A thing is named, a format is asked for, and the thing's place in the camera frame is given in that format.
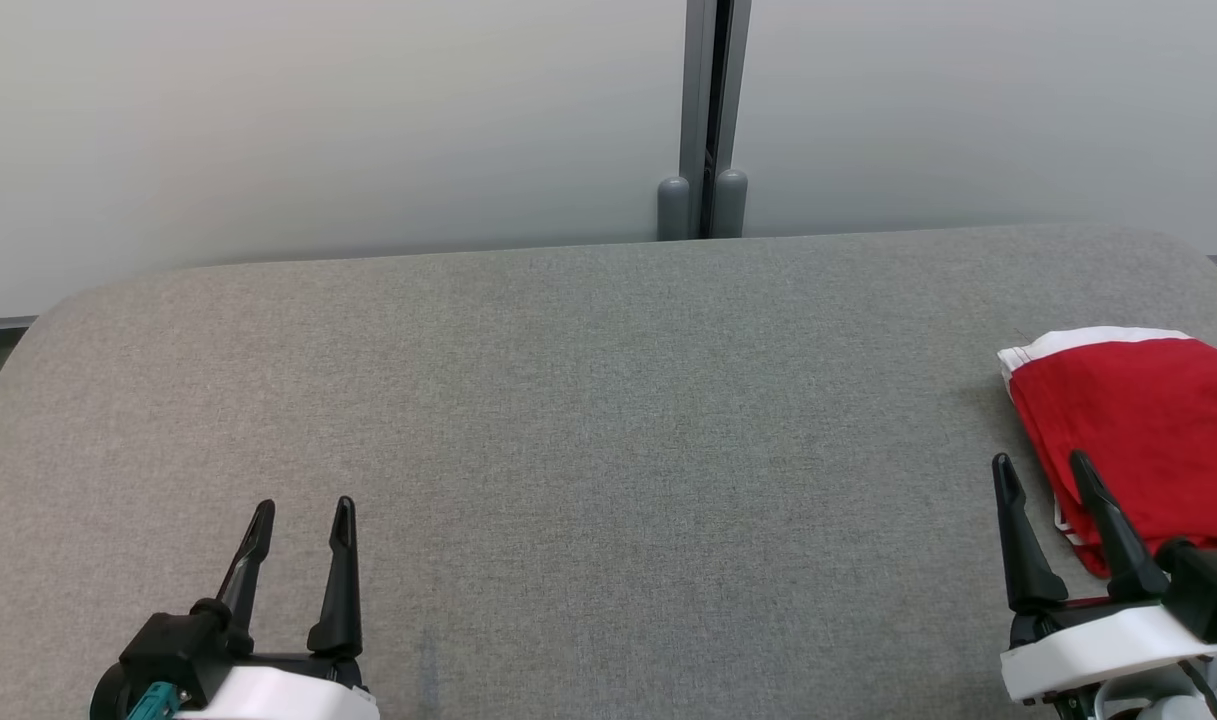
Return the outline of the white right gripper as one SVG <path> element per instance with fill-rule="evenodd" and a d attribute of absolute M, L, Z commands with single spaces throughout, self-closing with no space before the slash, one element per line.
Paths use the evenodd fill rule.
<path fill-rule="evenodd" d="M 1069 465 L 1092 516 L 1107 564 L 1107 597 L 1069 600 L 1027 516 L 1027 493 L 1013 460 L 991 461 L 997 524 L 1013 611 L 1002 682 L 1019 705 L 1106 707 L 1140 701 L 1155 707 L 1188 696 L 1217 707 L 1217 645 L 1207 645 L 1156 601 L 1170 575 L 1152 559 L 1089 455 Z"/>

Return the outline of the red white basketball shorts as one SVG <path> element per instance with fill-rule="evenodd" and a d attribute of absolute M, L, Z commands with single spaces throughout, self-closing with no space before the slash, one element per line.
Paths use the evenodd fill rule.
<path fill-rule="evenodd" d="M 1100 531 L 1070 456 L 1088 455 L 1107 493 L 1157 551 L 1171 538 L 1217 549 L 1217 348 L 1178 331 L 1097 325 L 997 354 L 1006 395 L 1075 556 L 1107 576 Z"/>

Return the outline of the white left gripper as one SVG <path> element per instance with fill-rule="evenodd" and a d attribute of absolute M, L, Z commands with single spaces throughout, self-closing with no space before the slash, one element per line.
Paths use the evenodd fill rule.
<path fill-rule="evenodd" d="M 275 504 L 267 497 L 253 511 L 215 598 L 192 607 L 192 614 L 215 615 L 232 657 L 253 652 L 249 623 L 274 519 Z M 357 662 L 364 651 L 364 624 L 357 507 L 349 496 L 338 497 L 335 506 L 329 549 L 332 559 L 319 620 L 308 630 L 310 653 L 251 656 L 232 666 L 204 707 L 183 708 L 174 720 L 380 720 L 378 702 Z"/>

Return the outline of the grey fabric sofa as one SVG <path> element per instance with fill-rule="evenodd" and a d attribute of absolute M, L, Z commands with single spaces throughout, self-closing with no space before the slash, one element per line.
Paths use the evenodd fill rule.
<path fill-rule="evenodd" d="M 989 461 L 1050 523 L 996 354 L 1143 325 L 1217 345 L 1165 234 L 1019 225 L 146 275 L 0 375 L 0 720 L 86 720 L 264 497 L 252 632 L 297 652 L 357 502 L 381 718 L 1030 720 Z"/>

